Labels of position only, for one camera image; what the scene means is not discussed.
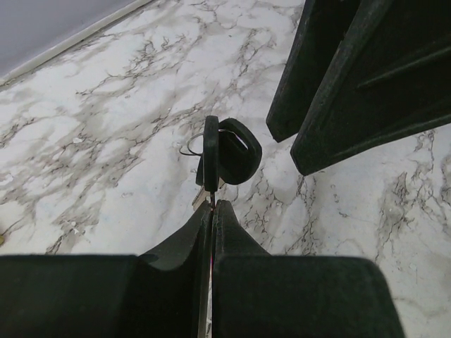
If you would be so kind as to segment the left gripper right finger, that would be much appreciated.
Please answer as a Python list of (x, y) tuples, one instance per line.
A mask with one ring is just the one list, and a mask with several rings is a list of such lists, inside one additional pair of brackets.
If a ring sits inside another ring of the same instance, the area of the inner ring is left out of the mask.
[(274, 256), (229, 201), (213, 218), (214, 337), (403, 337), (383, 273), (343, 256)]

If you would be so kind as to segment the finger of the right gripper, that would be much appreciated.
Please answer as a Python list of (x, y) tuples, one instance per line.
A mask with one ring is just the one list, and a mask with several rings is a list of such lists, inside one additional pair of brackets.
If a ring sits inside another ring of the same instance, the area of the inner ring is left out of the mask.
[(266, 125), (277, 141), (297, 134), (330, 62), (359, 7), (358, 1), (306, 1)]
[(303, 175), (450, 122), (450, 2), (363, 1), (291, 148)]

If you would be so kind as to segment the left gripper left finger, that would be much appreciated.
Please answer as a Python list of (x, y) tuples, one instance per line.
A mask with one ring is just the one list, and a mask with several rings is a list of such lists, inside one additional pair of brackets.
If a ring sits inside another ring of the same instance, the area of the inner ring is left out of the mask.
[(203, 337), (211, 207), (141, 255), (1, 257), (2, 337)]

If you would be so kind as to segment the black head key bunch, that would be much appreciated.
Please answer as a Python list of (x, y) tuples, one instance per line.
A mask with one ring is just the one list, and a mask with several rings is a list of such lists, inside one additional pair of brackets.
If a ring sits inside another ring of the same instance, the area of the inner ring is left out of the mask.
[(257, 171), (262, 148), (254, 134), (240, 121), (206, 117), (204, 131), (186, 143), (184, 156), (197, 156), (196, 184), (201, 187), (192, 202), (197, 210), (204, 201), (215, 206), (216, 192), (225, 184), (239, 185)]

